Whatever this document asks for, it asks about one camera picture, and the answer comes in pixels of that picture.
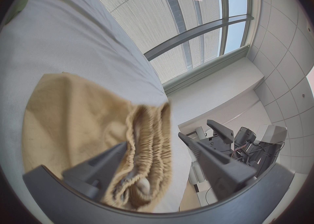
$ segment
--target green cloth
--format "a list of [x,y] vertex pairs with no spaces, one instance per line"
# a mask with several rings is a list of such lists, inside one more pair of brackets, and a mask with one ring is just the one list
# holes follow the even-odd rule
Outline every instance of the green cloth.
[[14,5],[13,9],[11,10],[5,24],[10,22],[19,12],[21,12],[25,8],[27,2],[28,0],[18,0],[18,2]]

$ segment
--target khaki fabric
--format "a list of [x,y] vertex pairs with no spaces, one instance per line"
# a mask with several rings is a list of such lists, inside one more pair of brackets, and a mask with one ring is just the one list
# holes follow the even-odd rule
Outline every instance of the khaki fabric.
[[[43,164],[62,179],[65,169],[127,141],[102,202],[150,212],[171,182],[170,129],[168,103],[134,105],[79,76],[45,74],[25,109],[24,168]],[[142,178],[150,183],[148,195],[136,185]]]

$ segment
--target white sheet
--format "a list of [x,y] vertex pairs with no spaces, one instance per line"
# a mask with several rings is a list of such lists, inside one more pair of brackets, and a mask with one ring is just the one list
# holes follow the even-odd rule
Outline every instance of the white sheet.
[[[41,222],[49,219],[23,180],[21,130],[27,101],[44,73],[70,72],[133,103],[167,101],[155,70],[99,0],[29,0],[0,33],[0,164]],[[173,180],[155,212],[177,211],[191,158],[172,126]]]

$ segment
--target tan garment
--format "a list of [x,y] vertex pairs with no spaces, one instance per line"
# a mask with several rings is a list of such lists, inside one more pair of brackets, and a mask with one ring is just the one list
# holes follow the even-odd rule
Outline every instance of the tan garment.
[[[170,107],[134,105],[84,78],[45,74],[26,106],[22,152],[25,171],[43,164],[58,178],[62,171],[114,145],[128,150],[102,202],[152,211],[171,181]],[[124,179],[130,171],[131,179]],[[150,183],[148,195],[136,186]]]

